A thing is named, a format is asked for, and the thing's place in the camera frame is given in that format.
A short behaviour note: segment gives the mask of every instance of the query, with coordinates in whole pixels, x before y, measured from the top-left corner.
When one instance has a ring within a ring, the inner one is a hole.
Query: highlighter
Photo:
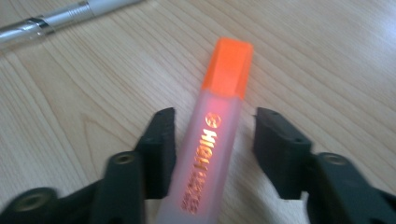
[[[252,54],[249,43],[218,41],[157,224],[217,222]]]

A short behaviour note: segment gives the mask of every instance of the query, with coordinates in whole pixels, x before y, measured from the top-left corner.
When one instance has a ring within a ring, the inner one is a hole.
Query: metal screw
[[[332,154],[328,154],[324,156],[324,159],[334,165],[345,165],[347,164],[347,160],[337,156],[337,155],[332,155]]]
[[[50,196],[46,193],[36,193],[28,195],[17,201],[14,210],[16,212],[26,212],[38,207],[41,207],[50,199]]]
[[[132,162],[134,160],[134,156],[133,155],[119,155],[118,157],[116,157],[114,159],[114,162],[116,164],[126,164],[129,162]]]

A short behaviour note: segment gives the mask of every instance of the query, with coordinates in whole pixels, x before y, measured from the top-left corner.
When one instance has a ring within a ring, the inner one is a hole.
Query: wooden table
[[[72,3],[0,0],[0,25]],[[220,36],[255,47],[219,223],[307,223],[252,152],[257,106],[396,193],[396,3],[147,0],[0,56],[0,206],[31,188],[62,196],[100,178],[153,113],[186,131]],[[151,222],[158,203],[148,202]]]

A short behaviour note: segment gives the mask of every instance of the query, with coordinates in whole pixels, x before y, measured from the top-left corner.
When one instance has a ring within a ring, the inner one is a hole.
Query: silver pen
[[[49,35],[80,21],[142,0],[87,0],[0,28],[0,49]]]

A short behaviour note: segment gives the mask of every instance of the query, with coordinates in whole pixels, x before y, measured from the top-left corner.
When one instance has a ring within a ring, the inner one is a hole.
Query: orange cap
[[[247,42],[221,38],[210,60],[203,90],[244,99],[253,46]]]

